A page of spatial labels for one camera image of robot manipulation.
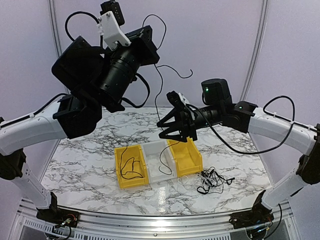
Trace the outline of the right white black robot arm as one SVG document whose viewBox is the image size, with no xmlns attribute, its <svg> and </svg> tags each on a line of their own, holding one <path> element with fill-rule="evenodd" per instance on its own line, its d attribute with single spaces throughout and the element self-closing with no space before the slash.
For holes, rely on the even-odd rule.
<svg viewBox="0 0 320 240">
<path fill-rule="evenodd" d="M 308 126 L 266 111 L 265 107 L 240 101 L 233 103 L 228 83 L 213 78 L 201 83 L 204 107 L 191 105 L 181 93 L 168 92 L 166 97 L 173 109 L 157 122 L 163 131 L 161 139 L 187 142 L 197 140 L 197 130 L 221 124 L 242 133 L 256 134 L 298 150 L 302 156 L 298 167 L 273 187 L 261 192 L 247 219 L 258 224 L 280 202 L 297 194 L 307 185 L 320 182 L 320 126 Z"/>
</svg>

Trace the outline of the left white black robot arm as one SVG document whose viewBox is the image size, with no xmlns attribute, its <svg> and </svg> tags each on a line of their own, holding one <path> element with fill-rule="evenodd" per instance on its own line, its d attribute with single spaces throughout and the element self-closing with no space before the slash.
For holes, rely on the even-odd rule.
<svg viewBox="0 0 320 240">
<path fill-rule="evenodd" d="M 24 148 L 50 140 L 75 139 L 92 133 L 102 110 L 123 111 L 128 86 L 140 79 L 138 69 L 160 57 L 147 25 L 126 34 L 127 43 L 103 48 L 77 37 L 52 66 L 52 74 L 70 94 L 60 93 L 39 110 L 0 122 L 0 177 L 13 182 L 34 203 L 38 215 L 53 223 L 63 219 L 57 197 L 27 165 Z"/>
</svg>

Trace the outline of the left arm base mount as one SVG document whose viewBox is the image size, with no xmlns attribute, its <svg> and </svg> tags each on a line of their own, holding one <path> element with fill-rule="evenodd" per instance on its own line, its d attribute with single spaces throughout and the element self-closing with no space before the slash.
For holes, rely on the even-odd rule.
<svg viewBox="0 0 320 240">
<path fill-rule="evenodd" d="M 57 196 L 53 192 L 50 192 L 49 206 L 44 209 L 36 209 L 36 217 L 38 219 L 54 223 L 57 228 L 64 226 L 76 228 L 78 225 L 80 213 L 78 211 L 58 207 Z"/>
</svg>

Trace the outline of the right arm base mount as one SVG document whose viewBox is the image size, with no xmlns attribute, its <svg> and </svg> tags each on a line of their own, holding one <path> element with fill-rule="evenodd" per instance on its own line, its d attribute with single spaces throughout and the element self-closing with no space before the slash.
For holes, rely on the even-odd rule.
<svg viewBox="0 0 320 240">
<path fill-rule="evenodd" d="M 234 212 L 230 215 L 229 223 L 233 225 L 234 229 L 251 227 L 274 220 L 272 210 L 262 204 L 262 197 L 265 192 L 266 190 L 263 190 L 257 196 L 250 210 Z"/>
</svg>

